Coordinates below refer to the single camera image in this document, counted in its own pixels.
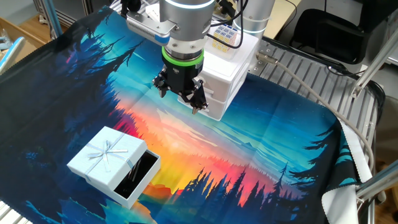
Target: cable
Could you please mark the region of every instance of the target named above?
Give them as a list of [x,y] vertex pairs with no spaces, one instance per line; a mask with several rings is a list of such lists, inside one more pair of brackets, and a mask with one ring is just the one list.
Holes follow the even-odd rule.
[[220,23],[217,23],[217,24],[212,24],[212,25],[210,25],[210,27],[220,26],[220,25],[223,25],[223,24],[227,24],[227,23],[229,23],[229,22],[231,22],[231,21],[234,21],[236,18],[238,18],[238,17],[243,13],[244,9],[246,8],[246,6],[247,6],[247,4],[248,4],[248,1],[249,1],[249,0],[246,0],[246,1],[244,2],[243,7],[242,7],[242,4],[241,4],[241,9],[242,9],[242,10],[240,10],[240,11],[239,11],[234,17],[232,17],[230,20],[227,20],[227,21],[224,21],[224,22],[220,22]]
[[297,6],[296,6],[294,3],[292,3],[291,1],[289,1],[289,0],[285,0],[285,1],[291,3],[291,4],[294,6],[294,16],[293,16],[293,18],[286,24],[286,26],[283,27],[283,28],[279,31],[280,34],[286,29],[287,26],[290,25],[290,23],[294,20],[294,18],[295,18],[296,15],[297,15]]
[[363,70],[363,71],[360,71],[360,72],[357,72],[357,73],[350,73],[350,72],[347,72],[346,74],[344,74],[344,73],[341,73],[341,72],[339,72],[339,73],[336,73],[336,72],[334,72],[334,71],[332,71],[331,69],[332,69],[332,67],[331,66],[326,66],[327,67],[327,69],[329,70],[329,72],[330,73],[332,73],[332,74],[334,74],[334,75],[338,75],[338,76],[353,76],[353,75],[360,75],[360,74],[362,74],[362,73],[364,73],[366,70]]
[[[240,0],[240,2],[241,2],[241,9],[243,9],[243,0]],[[238,48],[240,48],[240,47],[242,46],[242,43],[243,43],[243,15],[241,16],[241,40],[240,40],[240,43],[238,44],[238,46],[232,46],[232,45],[230,45],[230,44],[227,44],[226,42],[220,40],[219,38],[217,38],[217,37],[215,37],[215,36],[213,36],[213,35],[211,35],[211,34],[207,34],[207,36],[208,36],[208,37],[211,37],[211,38],[214,39],[214,40],[217,40],[217,41],[220,42],[221,44],[223,44],[223,45],[225,45],[225,46],[227,46],[227,47],[230,47],[230,48],[232,48],[232,49],[238,49]]]
[[298,76],[296,76],[296,74],[290,71],[285,65],[281,64],[274,58],[269,58],[268,60],[269,63],[276,64],[277,66],[282,68],[286,73],[288,73],[292,78],[298,81],[302,86],[304,86],[304,88],[306,88],[312,95],[314,95],[317,98],[317,100],[319,100],[326,108],[328,108],[331,112],[333,112],[339,119],[341,119],[347,126],[349,126],[355,132],[355,134],[359,136],[359,138],[364,143],[365,150],[369,157],[369,168],[370,170],[372,170],[374,166],[373,151],[368,143],[368,140],[366,140],[366,138],[362,135],[362,133],[353,124],[351,124],[351,122],[348,121],[343,115],[341,115],[339,112],[337,112],[337,110],[331,107],[320,95],[318,95],[318,93],[316,93],[313,89],[311,89],[311,87],[309,87],[303,80],[301,80]]
[[[337,70],[336,68],[333,68],[331,66],[327,66],[327,69],[329,70],[330,73],[339,75],[339,76],[344,76],[344,77],[350,77],[352,79],[358,80],[359,79],[359,74],[364,73],[366,70],[357,72],[357,73],[351,73],[347,69],[345,70]],[[377,99],[377,120],[376,120],[376,125],[379,124],[383,108],[384,108],[384,102],[386,100],[386,93],[384,92],[383,88],[376,82],[370,80],[369,83],[367,84],[367,87],[369,87],[369,90],[373,93],[375,99]]]

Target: white gift box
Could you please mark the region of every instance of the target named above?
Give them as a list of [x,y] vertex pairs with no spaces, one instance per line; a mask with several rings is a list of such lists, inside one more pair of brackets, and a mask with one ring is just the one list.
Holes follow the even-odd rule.
[[145,141],[104,127],[67,166],[131,208],[160,169],[160,157],[147,149]]

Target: metal rack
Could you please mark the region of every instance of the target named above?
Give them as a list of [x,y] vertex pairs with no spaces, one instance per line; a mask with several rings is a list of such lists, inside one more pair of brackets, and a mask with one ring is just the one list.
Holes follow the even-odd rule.
[[[104,5],[110,5],[110,0],[52,0],[60,23],[70,27],[77,20],[101,9]],[[39,0],[33,0],[37,12],[45,16],[43,5]]]

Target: metal grate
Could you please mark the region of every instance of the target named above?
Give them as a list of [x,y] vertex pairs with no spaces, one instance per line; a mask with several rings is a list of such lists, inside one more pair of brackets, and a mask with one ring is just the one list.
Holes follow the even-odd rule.
[[[355,80],[330,73],[326,65],[280,49],[263,40],[260,52],[271,55],[286,65],[332,107],[356,125],[372,144],[377,120],[377,101],[367,88],[354,100],[350,97],[350,90]],[[275,65],[255,60],[251,63],[249,72],[319,103],[299,82]]]
[[0,201],[0,223],[2,224],[32,224],[10,206]]

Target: white control box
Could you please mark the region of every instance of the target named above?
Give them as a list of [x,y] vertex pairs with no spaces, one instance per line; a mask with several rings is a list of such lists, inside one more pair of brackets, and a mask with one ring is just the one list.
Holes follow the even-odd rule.
[[[216,28],[212,27],[210,33],[214,33]],[[238,35],[235,45],[238,45],[239,41],[240,35]],[[258,43],[257,37],[244,33],[242,46],[238,49],[231,49],[234,50],[233,56],[227,59],[222,54],[215,52],[213,39],[208,38],[205,45],[203,70],[198,77],[205,81],[204,89],[209,105],[207,109],[200,110],[199,113],[217,121],[222,118],[246,79],[249,64],[255,57]]]

